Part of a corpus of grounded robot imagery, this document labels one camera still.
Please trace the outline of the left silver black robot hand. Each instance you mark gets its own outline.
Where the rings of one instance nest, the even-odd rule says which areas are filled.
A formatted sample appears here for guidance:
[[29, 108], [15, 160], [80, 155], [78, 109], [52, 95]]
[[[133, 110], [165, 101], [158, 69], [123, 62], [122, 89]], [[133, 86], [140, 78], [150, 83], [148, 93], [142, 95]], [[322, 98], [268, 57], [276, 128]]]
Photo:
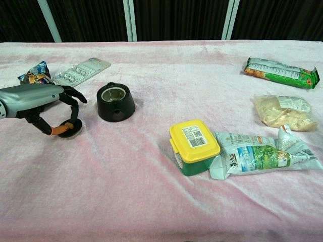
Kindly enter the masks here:
[[[78, 119], [79, 105], [76, 98], [87, 103], [82, 93], [71, 86], [55, 84], [23, 84], [1, 89], [1, 119], [24, 118], [42, 133], [71, 139], [82, 131], [82, 121]], [[44, 108], [55, 101], [61, 101], [71, 108], [70, 119], [58, 127], [51, 127], [41, 116]]]

